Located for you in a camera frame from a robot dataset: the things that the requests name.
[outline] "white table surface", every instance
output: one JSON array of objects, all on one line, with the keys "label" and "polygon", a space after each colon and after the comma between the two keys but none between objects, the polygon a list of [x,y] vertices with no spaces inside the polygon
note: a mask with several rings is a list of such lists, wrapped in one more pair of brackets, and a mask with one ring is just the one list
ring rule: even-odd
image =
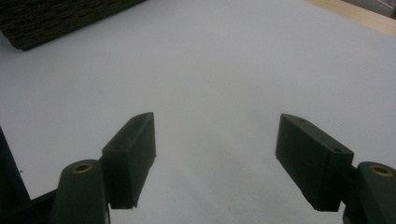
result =
[{"label": "white table surface", "polygon": [[396,167],[395,60],[396,38],[302,0],[149,0],[27,52],[1,36],[0,124],[35,198],[153,111],[157,159],[114,224],[342,223],[276,160],[279,116]]}]

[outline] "woven basket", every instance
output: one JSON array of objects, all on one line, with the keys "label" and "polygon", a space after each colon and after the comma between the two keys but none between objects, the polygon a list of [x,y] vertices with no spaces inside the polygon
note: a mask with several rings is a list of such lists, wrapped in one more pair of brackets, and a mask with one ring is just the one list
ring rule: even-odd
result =
[{"label": "woven basket", "polygon": [[28,50],[145,0],[0,0],[0,30]]}]

